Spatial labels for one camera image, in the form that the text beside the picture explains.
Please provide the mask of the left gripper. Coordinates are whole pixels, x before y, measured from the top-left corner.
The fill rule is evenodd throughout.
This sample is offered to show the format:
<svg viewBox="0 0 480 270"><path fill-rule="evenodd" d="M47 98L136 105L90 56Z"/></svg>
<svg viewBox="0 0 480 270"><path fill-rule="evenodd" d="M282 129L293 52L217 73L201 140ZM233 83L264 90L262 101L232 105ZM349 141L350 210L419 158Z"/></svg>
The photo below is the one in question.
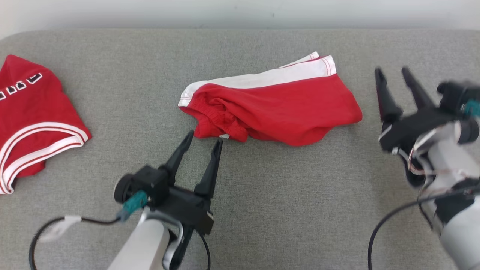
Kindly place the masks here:
<svg viewBox="0 0 480 270"><path fill-rule="evenodd" d="M177 170L193 138L194 130L190 130L167 162L159 167L167 173L169 185L175 184ZM151 207L201 234L211 234L214 226L214 217L210 211L211 198L215 193L222 147L223 139L218 138L211 151L209 164L194 192L180 187L170 187L168 194L157 196L151 201Z"/></svg>

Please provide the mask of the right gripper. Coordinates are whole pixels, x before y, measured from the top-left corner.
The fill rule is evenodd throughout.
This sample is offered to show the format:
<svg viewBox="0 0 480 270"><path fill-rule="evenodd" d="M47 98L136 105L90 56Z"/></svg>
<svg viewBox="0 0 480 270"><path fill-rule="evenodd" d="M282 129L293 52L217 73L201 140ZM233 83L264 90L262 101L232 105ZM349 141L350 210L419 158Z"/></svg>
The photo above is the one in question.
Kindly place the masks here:
<svg viewBox="0 0 480 270"><path fill-rule="evenodd" d="M430 96L408 67L402 67L401 73L418 110L403 118L401 118L403 110L391 96L382 69L380 67L375 69L379 116L385 127L379 137L379 144L384 152L391 152L394 147L411 144L420 135L460 119L454 114L435 107Z"/></svg>

